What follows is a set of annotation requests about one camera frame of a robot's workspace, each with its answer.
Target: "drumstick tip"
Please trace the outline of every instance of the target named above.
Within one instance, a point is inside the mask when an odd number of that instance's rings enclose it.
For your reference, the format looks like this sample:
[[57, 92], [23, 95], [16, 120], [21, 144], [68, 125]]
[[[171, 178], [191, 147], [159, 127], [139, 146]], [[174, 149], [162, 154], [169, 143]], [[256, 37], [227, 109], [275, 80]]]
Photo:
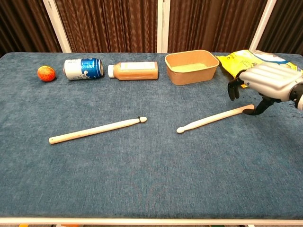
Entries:
[[178, 129], [177, 129], [177, 133], [184, 133], [183, 127], [178, 128]]
[[147, 121], [147, 117], [140, 117], [139, 119], [140, 119], [140, 122], [141, 122], [141, 123], [144, 123], [144, 122]]
[[49, 138], [48, 141], [49, 141], [50, 144], [53, 144], [53, 138], [52, 137]]

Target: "cardboard bowl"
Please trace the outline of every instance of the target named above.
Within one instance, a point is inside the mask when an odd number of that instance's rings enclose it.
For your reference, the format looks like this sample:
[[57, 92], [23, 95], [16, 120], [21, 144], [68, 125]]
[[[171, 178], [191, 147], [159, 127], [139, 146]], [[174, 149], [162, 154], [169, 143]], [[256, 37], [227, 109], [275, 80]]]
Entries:
[[171, 53], [165, 56], [167, 74], [175, 85], [211, 80], [218, 59], [205, 50]]

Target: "table edge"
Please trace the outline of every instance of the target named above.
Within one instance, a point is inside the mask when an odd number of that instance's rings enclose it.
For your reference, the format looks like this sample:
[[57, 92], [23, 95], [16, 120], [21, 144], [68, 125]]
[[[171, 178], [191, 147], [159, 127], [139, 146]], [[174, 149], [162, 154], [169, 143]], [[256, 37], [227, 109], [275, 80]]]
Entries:
[[0, 225], [303, 225], [288, 219], [0, 218]]

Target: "brown curtain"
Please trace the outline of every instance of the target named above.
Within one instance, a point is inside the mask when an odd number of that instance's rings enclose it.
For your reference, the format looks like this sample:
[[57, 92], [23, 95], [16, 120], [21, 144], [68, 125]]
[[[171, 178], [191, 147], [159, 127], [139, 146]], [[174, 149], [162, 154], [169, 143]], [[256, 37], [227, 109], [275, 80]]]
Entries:
[[0, 0], [0, 54], [62, 52], [41, 0]]
[[157, 0], [56, 0], [73, 52], [156, 52]]
[[303, 1], [278, 0], [258, 45], [258, 50], [303, 55]]
[[248, 49], [265, 0], [171, 0], [168, 52]]

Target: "bottle cap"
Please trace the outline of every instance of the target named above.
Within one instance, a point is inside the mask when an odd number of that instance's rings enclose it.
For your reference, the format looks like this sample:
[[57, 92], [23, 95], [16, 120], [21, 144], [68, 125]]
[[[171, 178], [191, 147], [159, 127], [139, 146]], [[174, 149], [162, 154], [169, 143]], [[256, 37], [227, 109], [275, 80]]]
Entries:
[[108, 76], [114, 78], [114, 65], [109, 65], [107, 68]]

